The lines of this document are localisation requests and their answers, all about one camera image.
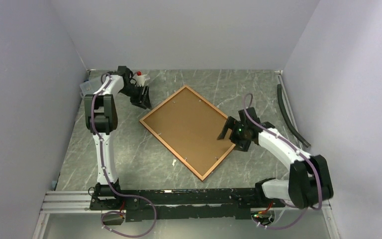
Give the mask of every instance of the cable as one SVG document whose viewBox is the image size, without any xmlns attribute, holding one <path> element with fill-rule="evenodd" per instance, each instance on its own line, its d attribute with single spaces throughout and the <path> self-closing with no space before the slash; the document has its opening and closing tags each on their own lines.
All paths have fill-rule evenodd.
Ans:
<svg viewBox="0 0 382 239">
<path fill-rule="evenodd" d="M 95 111 L 94 111 L 94 108 L 95 108 L 95 103 L 96 103 L 96 98 L 97 96 L 99 96 L 100 94 L 102 94 L 105 89 L 108 88 L 108 86 L 112 83 L 112 76 L 109 74 L 109 73 L 104 73 L 100 79 L 103 79 L 103 77 L 106 77 L 108 76 L 109 77 L 109 80 L 108 82 L 106 83 L 106 85 L 99 91 L 97 92 L 97 94 L 95 94 L 93 96 L 93 100 L 92 100 L 92 118 L 91 118 L 91 123 L 92 123 L 92 128 L 93 128 L 93 132 L 98 136 L 99 138 L 99 148 L 100 148 L 100 163 L 101 163 L 101 168 L 103 170 L 103 175 L 104 177 L 106 178 L 106 181 L 108 183 L 108 186 L 109 188 L 112 190 L 112 192 L 118 196 L 121 196 L 121 197 L 125 197 L 125 198 L 139 198 L 139 199 L 142 199 L 146 202 L 148 202 L 150 204 L 150 206 L 153 208 L 153 211 L 154 211 L 154 220 L 153 220 L 153 223 L 151 225 L 151 227 L 144 233 L 140 234 L 140 235 L 136 235 L 136 236 L 132 236 L 132 235 L 127 235 L 127 234 L 123 234 L 123 233 L 120 233 L 116 230 L 113 230 L 112 228 L 109 228 L 108 226 L 106 226 L 104 223 L 103 223 L 103 219 L 110 215 L 110 214 L 118 214 L 118 215 L 122 215 L 121 212 L 118 212 L 118 211 L 109 211 L 105 214 L 102 215 L 101 219 L 100 219 L 100 222 L 101 222 L 101 225 L 102 225 L 102 229 L 106 229 L 112 233 L 115 233 L 115 234 L 118 234 L 120 236 L 123 236 L 123 237 L 126 237 L 126 238 L 140 238 L 142 236 L 145 236 L 147 235 L 153 228 L 154 228 L 154 225 L 156 224 L 156 220 L 157 220 L 157 212 L 156 212 L 156 207 L 154 206 L 154 204 L 148 200 L 147 198 L 145 197 L 142 197 L 142 196 L 139 196 L 139 195 L 127 195 L 127 194 L 121 194 L 121 193 L 118 193 L 112 186 L 112 184 L 110 183 L 110 180 L 109 180 L 109 176 L 106 172 L 106 167 L 104 165 L 104 159 L 103 159 L 103 137 L 99 134 L 99 132 L 97 131 L 96 129 L 96 125 L 95 125 Z"/>
<path fill-rule="evenodd" d="M 93 188 L 93 191 L 95 190 L 95 188 L 93 186 L 89 187 L 89 189 L 87 190 L 87 192 L 89 193 L 90 197 L 92 197 L 93 195 L 90 193 L 90 189 Z"/>
<path fill-rule="evenodd" d="M 286 123 L 286 126 L 287 128 L 289 129 L 289 131 L 295 135 L 295 137 L 306 147 L 306 148 L 309 148 L 311 146 L 311 144 L 304 138 L 302 137 L 302 135 L 296 130 L 295 127 L 293 127 L 292 125 L 292 122 L 290 122 L 290 119 L 289 119 L 289 116 L 287 115 L 286 113 L 286 109 L 285 109 L 285 104 L 284 104 L 284 101 L 283 101 L 283 96 L 282 96 L 282 85 L 281 84 L 278 84 L 278 90 L 277 90 L 277 93 L 278 93 L 278 105 L 279 105 L 279 109 L 281 110 L 281 113 L 282 113 L 282 116 L 285 120 L 285 123 Z"/>
<path fill-rule="evenodd" d="M 251 103 L 253 102 L 253 94 L 251 93 L 248 93 L 244 96 L 244 99 L 243 99 L 243 106 L 244 106 L 244 112 L 245 112 L 245 115 L 247 116 L 247 118 L 253 123 L 255 124 L 256 126 L 258 126 L 260 129 L 266 131 L 267 133 L 273 135 L 274 137 L 277 137 L 277 135 L 268 130 L 267 128 L 263 127 L 262 125 L 258 124 L 257 122 L 255 122 L 255 120 L 253 120 L 253 118 L 251 118 L 251 116 L 248 114 L 247 112 L 247 106 L 245 106 L 245 101 L 247 99 L 247 97 L 250 96 L 250 104 L 248 105 L 248 107 L 251 106 Z M 311 163 L 311 161 L 305 157 L 305 155 L 303 155 L 301 152 L 299 152 L 298 148 L 296 148 L 288 139 L 286 139 L 285 137 L 282 137 L 282 136 L 279 136 L 277 137 L 278 139 L 282 140 L 284 143 L 286 143 L 292 150 L 294 150 L 296 153 L 298 153 L 298 155 L 303 158 L 307 163 L 308 165 L 310 166 L 310 168 L 312 169 L 312 172 L 314 174 L 314 178 L 315 178 L 315 182 L 317 184 L 317 193 L 318 193 L 318 208 L 315 208 L 315 207 L 312 207 L 314 210 L 320 210 L 321 209 L 321 206 L 322 206 L 322 202 L 323 202 L 323 195 L 321 193 L 321 184 L 320 184 L 320 177 L 318 176 L 318 172 L 317 170 L 315 169 L 314 165 Z M 281 230 L 281 229 L 287 229 L 287 228 L 290 228 L 292 227 L 293 225 L 295 225 L 301 218 L 302 216 L 306 213 L 307 211 L 307 208 L 305 208 L 302 213 L 299 215 L 299 217 L 293 221 L 291 224 L 287 225 L 287 226 L 284 226 L 284 227 L 266 227 L 267 229 L 271 229 L 271 230 Z"/>
<path fill-rule="evenodd" d="M 271 207 L 273 206 L 273 201 L 271 201 L 270 203 L 269 203 L 269 206 L 267 206 L 267 208 L 265 209 L 265 210 L 263 210 L 263 211 L 259 211 L 258 213 L 259 214 L 265 214 Z"/>
</svg>

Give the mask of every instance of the purple cable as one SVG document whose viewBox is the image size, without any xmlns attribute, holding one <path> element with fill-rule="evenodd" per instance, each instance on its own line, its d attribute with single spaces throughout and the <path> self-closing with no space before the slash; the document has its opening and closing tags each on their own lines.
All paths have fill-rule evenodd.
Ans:
<svg viewBox="0 0 382 239">
<path fill-rule="evenodd" d="M 103 223 L 103 219 L 104 217 L 106 217 L 107 215 L 109 214 L 118 214 L 118 215 L 121 215 L 122 213 L 121 212 L 118 212 L 118 211 L 110 211 L 110 212 L 107 212 L 105 214 L 102 215 L 101 219 L 100 219 L 100 222 L 101 222 L 101 225 L 102 225 L 102 228 L 105 228 L 106 230 L 112 232 L 112 233 L 115 233 L 115 234 L 118 234 L 120 236 L 123 236 L 123 237 L 126 237 L 126 238 L 140 238 L 142 236 L 145 236 L 147 235 L 153 228 L 154 228 L 154 225 L 156 224 L 156 220 L 157 220 L 157 212 L 156 212 L 156 207 L 154 206 L 154 204 L 148 200 L 147 198 L 145 197 L 142 197 L 142 196 L 138 196 L 138 195 L 127 195 L 127 194 L 121 194 L 121 193 L 118 193 L 112 186 L 112 184 L 110 183 L 110 180 L 109 180 L 109 176 L 107 175 L 107 172 L 106 172 L 106 167 L 104 165 L 104 159 L 103 159 L 103 138 L 102 136 L 99 134 L 99 132 L 97 131 L 96 129 L 96 125 L 95 125 L 95 102 L 96 102 L 96 98 L 98 95 L 100 95 L 101 93 L 103 93 L 103 91 L 108 88 L 108 86 L 110 85 L 110 83 L 112 83 L 112 76 L 109 74 L 109 73 L 105 73 L 102 75 L 101 79 L 103 79 L 103 76 L 109 76 L 109 81 L 106 83 L 106 85 L 103 87 L 103 89 L 101 91 L 99 91 L 97 94 L 95 94 L 93 96 L 93 100 L 92 100 L 92 128 L 93 128 L 93 131 L 95 132 L 95 134 L 99 137 L 99 141 L 100 141 L 100 162 L 101 162 L 101 168 L 103 170 L 103 174 L 104 174 L 104 177 L 106 178 L 106 181 L 109 185 L 109 188 L 112 190 L 112 192 L 118 196 L 121 196 L 121 197 L 125 197 L 125 198 L 139 198 L 139 199 L 142 199 L 146 202 L 148 202 L 150 204 L 150 206 L 152 206 L 153 208 L 153 211 L 154 211 L 154 220 L 153 220 L 153 223 L 150 227 L 149 230 L 147 230 L 146 232 L 140 234 L 140 235 L 136 235 L 136 236 L 131 236 L 131 235 L 127 235 L 127 234 L 123 234 L 123 233 L 120 233 L 116 230 L 113 230 L 111 228 L 109 228 L 108 226 L 106 226 L 104 223 Z"/>
<path fill-rule="evenodd" d="M 247 116 L 247 118 L 253 123 L 255 124 L 256 126 L 258 126 L 259 128 L 261 128 L 262 130 L 266 131 L 267 133 L 273 135 L 274 137 L 276 137 L 276 134 L 270 130 L 268 130 L 267 128 L 263 127 L 262 125 L 260 125 L 259 123 L 255 122 L 255 120 L 253 120 L 253 118 L 250 117 L 250 115 L 248 114 L 247 112 L 247 107 L 245 106 L 245 101 L 247 99 L 247 97 L 250 96 L 250 104 L 248 105 L 248 107 L 251 106 L 251 103 L 253 102 L 253 94 L 251 93 L 248 93 L 244 96 L 244 99 L 243 99 L 243 106 L 244 106 L 244 112 L 245 112 L 245 115 Z M 285 137 L 282 137 L 282 136 L 279 136 L 278 137 L 280 140 L 282 140 L 284 143 L 286 143 L 287 145 L 289 145 L 289 147 L 291 149 L 293 149 L 295 152 L 298 151 L 298 149 L 289 141 L 287 140 Z M 305 157 L 305 155 L 303 155 L 301 152 L 299 153 L 299 156 L 301 156 L 301 158 L 303 158 L 307 163 L 308 165 L 310 166 L 310 168 L 312 169 L 313 171 L 313 174 L 314 174 L 314 178 L 315 178 L 315 183 L 317 184 L 317 193 L 318 193 L 318 208 L 315 208 L 315 207 L 311 207 L 313 208 L 314 210 L 320 210 L 321 209 L 321 206 L 322 206 L 322 202 L 323 202 L 323 195 L 321 193 L 321 184 L 320 184 L 320 177 L 318 176 L 318 172 L 317 170 L 315 169 L 314 167 L 314 164 L 311 163 L 311 161 Z M 267 229 L 272 229 L 272 230 L 281 230 L 281 229 L 287 229 L 287 228 L 290 228 L 292 227 L 293 225 L 295 225 L 301 218 L 302 216 L 305 214 L 305 212 L 307 211 L 307 208 L 302 211 L 301 215 L 299 215 L 299 217 L 294 221 L 292 222 L 291 224 L 287 225 L 287 226 L 284 226 L 284 227 L 266 227 Z"/>
</svg>

